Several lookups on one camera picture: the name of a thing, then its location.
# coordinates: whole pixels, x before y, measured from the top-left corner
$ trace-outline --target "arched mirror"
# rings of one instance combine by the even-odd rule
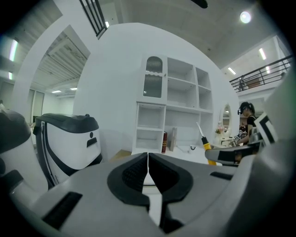
[[[231,110],[229,104],[225,105],[220,116],[220,121],[222,121],[224,127],[225,137],[229,137],[231,135]]]

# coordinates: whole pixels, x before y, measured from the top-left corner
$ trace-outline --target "black shirt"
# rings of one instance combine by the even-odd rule
[[[247,118],[247,135],[249,133],[248,125],[252,125],[253,127],[256,127],[256,124],[254,123],[255,120],[256,120],[256,117],[254,115],[250,115]]]

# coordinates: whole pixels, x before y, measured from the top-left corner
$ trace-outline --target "arched cabinet door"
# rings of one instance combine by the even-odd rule
[[[139,72],[138,102],[166,104],[167,57],[145,55]]]

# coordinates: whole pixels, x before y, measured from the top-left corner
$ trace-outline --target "curved white wall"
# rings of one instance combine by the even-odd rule
[[[213,94],[213,131],[220,110],[230,104],[232,135],[238,134],[238,97],[219,68],[187,41],[162,29],[139,23],[112,25],[97,42],[85,64],[74,101],[74,114],[90,114],[100,127],[104,159],[120,149],[131,150],[136,119],[136,90],[143,54],[162,54],[209,73]],[[211,141],[214,132],[208,135]]]
[[[98,42],[95,33],[83,12],[79,0],[54,0],[62,16],[46,29],[34,43],[23,61],[12,93],[12,109],[25,115],[26,98],[35,72],[48,48],[67,26],[71,26],[83,44],[92,51]]]

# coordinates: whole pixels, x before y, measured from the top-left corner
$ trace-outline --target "ceiling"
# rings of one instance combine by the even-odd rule
[[[266,40],[264,43],[248,51],[243,56],[234,60],[226,67],[222,68],[221,71],[225,74],[228,80],[232,80],[253,70],[261,68],[269,63],[272,63],[279,59],[276,44],[276,37],[272,37]],[[259,52],[260,48],[264,50],[266,56],[265,60],[262,59],[262,56]],[[228,68],[234,70],[236,74],[234,75],[233,73],[231,73]]]
[[[125,0],[130,21],[169,31],[196,46],[203,53],[215,50],[237,26],[240,13],[250,7],[246,1],[207,0],[202,9],[190,0]]]
[[[110,25],[139,22],[156,26],[183,38],[210,58],[213,52],[221,47],[222,41],[232,37],[238,27],[245,27],[240,23],[240,13],[253,7],[249,1],[244,0],[207,0],[209,4],[207,9],[200,8],[190,0],[99,0],[99,2],[105,20],[109,21]],[[52,0],[43,1],[8,34],[10,38],[16,38],[19,42],[15,63],[21,65],[33,44],[61,15]],[[69,89],[77,86],[89,54],[73,29],[68,27],[45,54],[34,76],[32,87],[48,92],[62,90],[60,95],[74,94]],[[253,60],[255,55],[246,57],[248,65],[239,69],[237,74],[240,74],[240,70],[249,70],[251,65],[255,64]],[[241,68],[245,60],[238,59],[233,62],[232,67]],[[18,68],[15,67],[13,71],[15,75]]]
[[[42,33],[62,14],[52,0],[42,1],[7,35],[18,41],[13,77],[29,50]],[[34,75],[31,87],[52,92],[61,90],[59,96],[74,96],[80,75],[90,52],[71,26],[68,26],[47,50]]]

